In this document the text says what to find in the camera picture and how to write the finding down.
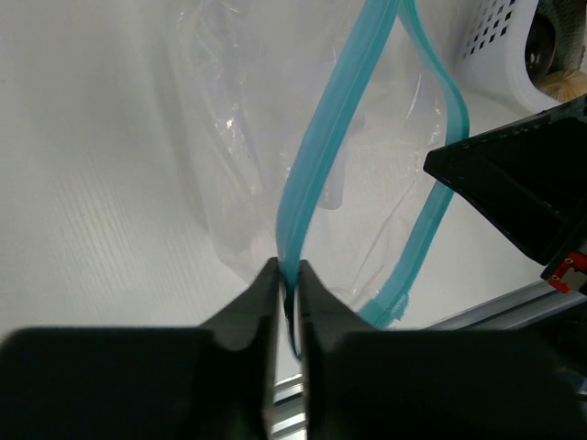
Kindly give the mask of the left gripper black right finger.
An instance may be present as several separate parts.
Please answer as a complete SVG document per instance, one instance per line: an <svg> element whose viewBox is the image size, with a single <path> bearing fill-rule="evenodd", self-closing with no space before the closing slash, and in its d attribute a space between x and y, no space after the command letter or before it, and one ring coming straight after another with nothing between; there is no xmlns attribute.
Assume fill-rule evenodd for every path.
<svg viewBox="0 0 587 440"><path fill-rule="evenodd" d="M526 331L386 331L300 266L311 439L583 439L586 417L547 346Z"/></svg>

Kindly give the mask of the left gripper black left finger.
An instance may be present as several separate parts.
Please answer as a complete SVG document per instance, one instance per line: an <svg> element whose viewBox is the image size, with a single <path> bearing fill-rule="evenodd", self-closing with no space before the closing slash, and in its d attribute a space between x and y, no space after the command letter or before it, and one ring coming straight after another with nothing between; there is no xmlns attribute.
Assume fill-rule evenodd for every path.
<svg viewBox="0 0 587 440"><path fill-rule="evenodd" d="M28 327L1 345L4 439L267 439L280 274L197 326Z"/></svg>

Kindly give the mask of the clear zip bag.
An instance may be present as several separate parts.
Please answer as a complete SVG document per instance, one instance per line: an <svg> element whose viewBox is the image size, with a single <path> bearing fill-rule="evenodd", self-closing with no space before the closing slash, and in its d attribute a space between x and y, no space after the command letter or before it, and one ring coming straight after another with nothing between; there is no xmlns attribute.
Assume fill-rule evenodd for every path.
<svg viewBox="0 0 587 440"><path fill-rule="evenodd" d="M169 1L180 155L216 257L302 260L368 323L404 317L451 190L428 151L469 134L450 62L467 1Z"/></svg>

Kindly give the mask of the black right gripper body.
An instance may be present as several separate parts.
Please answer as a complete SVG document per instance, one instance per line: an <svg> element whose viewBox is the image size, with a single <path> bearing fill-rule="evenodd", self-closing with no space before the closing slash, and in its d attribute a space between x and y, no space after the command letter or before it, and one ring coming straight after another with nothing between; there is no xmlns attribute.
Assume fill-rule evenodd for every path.
<svg viewBox="0 0 587 440"><path fill-rule="evenodd" d="M437 148L424 170L464 198L561 293L586 291L586 98Z"/></svg>

